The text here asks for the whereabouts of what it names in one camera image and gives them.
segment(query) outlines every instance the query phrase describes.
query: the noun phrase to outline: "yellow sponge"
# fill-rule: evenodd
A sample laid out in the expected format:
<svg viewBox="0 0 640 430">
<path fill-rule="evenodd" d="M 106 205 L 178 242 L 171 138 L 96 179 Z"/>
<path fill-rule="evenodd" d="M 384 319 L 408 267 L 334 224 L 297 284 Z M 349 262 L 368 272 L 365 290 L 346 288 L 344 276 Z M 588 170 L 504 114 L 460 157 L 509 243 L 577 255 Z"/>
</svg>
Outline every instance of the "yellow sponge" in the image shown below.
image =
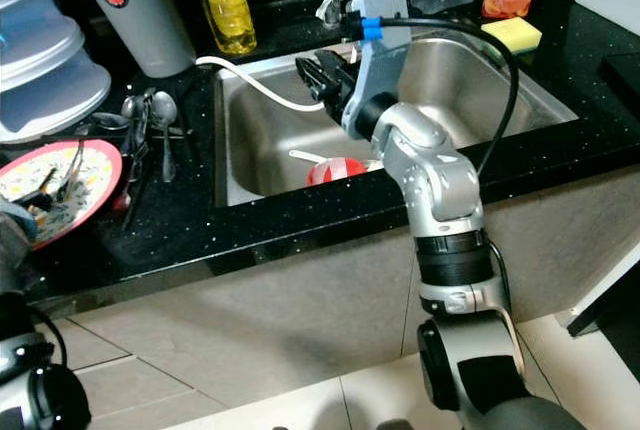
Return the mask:
<svg viewBox="0 0 640 430">
<path fill-rule="evenodd" d="M 513 53 L 536 49 L 542 38 L 540 30 L 520 17 L 485 23 L 480 28 L 504 43 Z"/>
</svg>

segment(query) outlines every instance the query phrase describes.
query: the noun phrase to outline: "yellow bottle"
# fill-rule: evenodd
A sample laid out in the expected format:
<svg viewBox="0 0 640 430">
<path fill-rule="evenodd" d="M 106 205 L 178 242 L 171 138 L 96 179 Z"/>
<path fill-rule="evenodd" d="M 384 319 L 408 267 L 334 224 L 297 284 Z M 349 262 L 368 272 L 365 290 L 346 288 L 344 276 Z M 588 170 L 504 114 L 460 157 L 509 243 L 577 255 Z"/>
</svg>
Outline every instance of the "yellow bottle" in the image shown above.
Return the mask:
<svg viewBox="0 0 640 430">
<path fill-rule="evenodd" d="M 243 55 L 256 48 L 247 0 L 202 0 L 202 5 L 220 50 Z"/>
</svg>

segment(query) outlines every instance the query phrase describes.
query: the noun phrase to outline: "kitchen sink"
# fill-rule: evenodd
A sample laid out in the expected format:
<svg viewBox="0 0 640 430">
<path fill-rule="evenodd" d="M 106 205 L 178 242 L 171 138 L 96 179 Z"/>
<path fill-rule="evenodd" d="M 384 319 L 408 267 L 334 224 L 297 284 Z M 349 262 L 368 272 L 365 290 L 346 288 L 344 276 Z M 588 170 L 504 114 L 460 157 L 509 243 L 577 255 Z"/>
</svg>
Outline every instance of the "kitchen sink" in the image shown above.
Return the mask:
<svg viewBox="0 0 640 430">
<path fill-rule="evenodd" d="M 411 44 L 398 82 L 400 100 L 439 122 L 457 148 L 490 140 L 507 100 L 508 79 L 482 48 L 477 41 L 461 40 L 457 35 L 423 36 Z M 346 56 L 351 47 L 330 49 Z M 296 57 L 312 55 L 277 57 L 242 68 L 283 97 L 312 104 L 295 68 Z M 290 150 L 324 157 L 373 158 L 368 142 L 349 139 L 325 112 L 284 108 L 227 70 L 217 74 L 214 85 L 218 205 L 236 205 L 304 187 L 313 163 L 290 157 Z M 520 72 L 518 100 L 505 135 L 576 118 Z"/>
</svg>

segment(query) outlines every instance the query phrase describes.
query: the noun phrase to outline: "pink plate rim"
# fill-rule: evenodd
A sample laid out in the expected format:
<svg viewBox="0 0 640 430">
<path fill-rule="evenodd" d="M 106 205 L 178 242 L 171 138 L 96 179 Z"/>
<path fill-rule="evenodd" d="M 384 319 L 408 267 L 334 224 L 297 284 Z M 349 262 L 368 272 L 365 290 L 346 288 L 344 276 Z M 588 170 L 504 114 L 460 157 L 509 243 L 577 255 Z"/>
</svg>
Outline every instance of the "pink plate rim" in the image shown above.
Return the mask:
<svg viewBox="0 0 640 430">
<path fill-rule="evenodd" d="M 21 157 L 15 159 L 14 161 L 0 168 L 0 177 L 9 173 L 11 170 L 19 167 L 23 163 L 33 160 L 36 157 L 39 157 L 40 155 L 44 155 L 51 152 L 57 152 L 59 150 L 64 150 L 65 148 L 76 148 L 78 145 L 79 145 L 78 140 L 68 140 L 64 142 L 56 142 L 56 143 L 44 145 L 43 147 L 40 147 L 25 155 L 22 155 Z M 34 250 L 42 248 L 45 245 L 49 245 L 50 243 L 58 240 L 60 237 L 69 233 L 74 228 L 77 228 L 80 225 L 82 225 L 89 217 L 91 217 L 94 213 L 96 213 L 102 205 L 104 205 L 104 203 L 107 201 L 109 196 L 115 190 L 116 185 L 120 180 L 120 175 L 122 174 L 122 156 L 120 155 L 120 152 L 116 147 L 114 147 L 112 144 L 110 144 L 105 140 L 97 140 L 97 139 L 83 140 L 83 145 L 85 148 L 93 148 L 94 150 L 97 150 L 105 154 L 109 159 L 109 161 L 111 162 L 112 171 L 111 171 L 111 179 L 109 180 L 109 185 L 107 186 L 103 194 L 100 196 L 98 201 L 90 209 L 88 209 L 87 212 L 81 218 L 79 218 L 78 220 L 75 220 L 73 222 L 73 225 L 71 225 L 69 228 L 65 229 L 64 231 L 56 234 L 55 236 L 51 237 L 49 240 L 46 240 L 44 242 L 38 243 L 37 245 L 34 245 L 33 246 Z"/>
</svg>

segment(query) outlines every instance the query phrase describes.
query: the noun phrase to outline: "black countertop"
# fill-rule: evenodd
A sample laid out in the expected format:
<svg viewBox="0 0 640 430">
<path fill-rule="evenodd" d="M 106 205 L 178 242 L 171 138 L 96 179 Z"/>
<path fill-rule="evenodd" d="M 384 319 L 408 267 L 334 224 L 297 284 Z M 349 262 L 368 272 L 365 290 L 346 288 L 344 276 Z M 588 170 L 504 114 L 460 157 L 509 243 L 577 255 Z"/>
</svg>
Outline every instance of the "black countertop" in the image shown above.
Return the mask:
<svg viewBox="0 0 640 430">
<path fill-rule="evenodd" d="M 640 52 L 640 38 L 573 0 L 534 0 L 528 20 L 543 38 L 521 59 L 521 68 L 579 119 L 501 141 L 482 175 L 485 204 L 640 161 L 640 120 L 633 104 L 599 71 L 606 55 Z M 261 45 L 252 59 L 337 39 L 313 18 L 269 28 L 259 32 Z M 23 272 L 30 301 L 54 309 L 116 284 L 131 289 L 121 295 L 141 295 L 406 225 L 401 194 L 384 171 L 214 208 L 210 71 L 193 69 L 162 81 L 137 74 L 130 83 L 140 91 L 154 85 L 184 92 L 181 105 L 194 128 L 196 152 L 174 145 L 178 177 L 171 184 L 161 182 L 156 162 L 128 230 L 121 230 L 122 215 L 107 204 L 90 221 L 32 254 Z M 103 110 L 117 111 L 124 91 L 114 87 Z M 485 148 L 461 151 L 477 164 Z M 5 159 L 10 154 L 5 152 Z M 207 265 L 184 266 L 196 261 Z"/>
</svg>

